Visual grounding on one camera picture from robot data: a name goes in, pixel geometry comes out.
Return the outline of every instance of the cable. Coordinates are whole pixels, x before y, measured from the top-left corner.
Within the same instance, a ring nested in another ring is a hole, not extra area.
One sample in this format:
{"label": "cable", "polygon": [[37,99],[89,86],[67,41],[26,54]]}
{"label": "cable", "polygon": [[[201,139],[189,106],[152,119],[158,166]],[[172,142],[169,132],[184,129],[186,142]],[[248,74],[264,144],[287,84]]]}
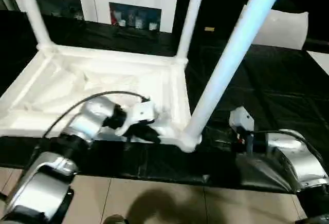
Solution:
{"label": "cable", "polygon": [[97,93],[94,95],[91,95],[89,97],[86,97],[84,99],[82,99],[81,101],[77,102],[76,104],[74,104],[72,107],[70,107],[66,112],[64,112],[61,116],[59,116],[54,123],[48,128],[48,130],[43,134],[42,138],[46,138],[47,135],[50,133],[50,131],[54,128],[55,125],[57,125],[58,122],[61,121],[61,119],[63,119],[69,112],[71,112],[73,109],[75,109],[77,106],[79,106],[80,104],[87,102],[95,97],[100,97],[100,96],[104,96],[104,95],[111,95],[111,94],[125,94],[125,95],[131,95],[131,96],[136,96],[136,97],[141,97],[142,102],[148,101],[149,99],[140,95],[140,94],[136,94],[133,92],[129,92],[129,91],[119,91],[119,90],[115,90],[115,91],[105,91],[105,92],[101,92],[101,93]]}
{"label": "cable", "polygon": [[296,138],[297,140],[304,142],[307,144],[306,139],[302,138],[301,136],[293,133],[293,132],[289,132],[287,130],[254,130],[254,131],[249,131],[249,133],[251,134],[262,134],[262,133],[278,133],[278,134],[285,134],[285,135],[289,135],[292,136],[294,138]]}

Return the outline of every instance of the tiled floor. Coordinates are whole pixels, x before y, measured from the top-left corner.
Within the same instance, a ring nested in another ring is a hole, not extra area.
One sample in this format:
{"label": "tiled floor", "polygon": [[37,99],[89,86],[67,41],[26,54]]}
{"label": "tiled floor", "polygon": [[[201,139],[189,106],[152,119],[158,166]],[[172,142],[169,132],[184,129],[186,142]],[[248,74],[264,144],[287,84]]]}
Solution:
{"label": "tiled floor", "polygon": [[[0,168],[0,189],[8,194],[19,170]],[[120,214],[130,224],[282,224],[305,218],[296,196],[203,188],[161,182],[77,176],[65,224],[100,224]],[[4,204],[0,202],[0,213]]]}

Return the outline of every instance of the black tablecloth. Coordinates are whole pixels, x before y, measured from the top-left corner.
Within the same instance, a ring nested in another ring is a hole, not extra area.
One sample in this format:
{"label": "black tablecloth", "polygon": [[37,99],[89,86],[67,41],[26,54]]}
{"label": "black tablecloth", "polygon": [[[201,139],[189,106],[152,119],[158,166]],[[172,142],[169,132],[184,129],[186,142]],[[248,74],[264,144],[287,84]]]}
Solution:
{"label": "black tablecloth", "polygon": [[[1,11],[0,18],[3,93],[36,53],[36,41],[23,14]],[[178,38],[167,33],[56,17],[46,17],[45,22],[51,39],[62,45],[166,56],[173,56],[177,48]],[[225,44],[194,37],[186,69],[192,110]],[[291,193],[289,181],[275,161],[228,151],[232,141],[229,112],[243,105],[258,129],[299,131],[329,167],[328,82],[329,76],[305,51],[252,46],[195,152],[186,154],[170,145],[97,141],[81,174]],[[22,168],[38,140],[1,137],[0,166]]]}

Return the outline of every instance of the white pole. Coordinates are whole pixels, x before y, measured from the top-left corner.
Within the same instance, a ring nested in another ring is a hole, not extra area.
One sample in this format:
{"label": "white pole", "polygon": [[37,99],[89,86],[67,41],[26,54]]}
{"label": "white pole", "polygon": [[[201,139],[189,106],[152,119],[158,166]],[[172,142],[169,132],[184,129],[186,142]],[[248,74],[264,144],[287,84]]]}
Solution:
{"label": "white pole", "polygon": [[211,114],[276,0],[249,0],[184,132],[198,141]]}
{"label": "white pole", "polygon": [[44,48],[52,45],[52,41],[50,40],[47,28],[41,17],[40,10],[36,3],[36,0],[23,0],[23,1],[24,1],[24,7],[27,16],[29,18],[30,24],[32,26],[38,44]]}
{"label": "white pole", "polygon": [[179,58],[187,58],[200,4],[201,0],[190,0],[176,55]]}

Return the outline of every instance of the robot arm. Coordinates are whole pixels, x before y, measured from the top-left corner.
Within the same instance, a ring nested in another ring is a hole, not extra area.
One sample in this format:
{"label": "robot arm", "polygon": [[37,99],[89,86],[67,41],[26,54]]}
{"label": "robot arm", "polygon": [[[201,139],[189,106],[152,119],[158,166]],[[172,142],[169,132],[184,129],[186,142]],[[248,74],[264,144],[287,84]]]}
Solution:
{"label": "robot arm", "polygon": [[62,223],[74,196],[70,184],[103,127],[123,136],[158,142],[159,134],[146,125],[155,118],[149,103],[136,104],[132,110],[127,113],[105,97],[84,103],[60,135],[52,139],[49,151],[41,153],[19,180],[7,198],[0,223]]}
{"label": "robot arm", "polygon": [[329,177],[321,155],[294,130],[254,131],[254,120],[244,107],[230,114],[238,153],[263,154],[280,163],[309,218],[300,224],[329,223]]}

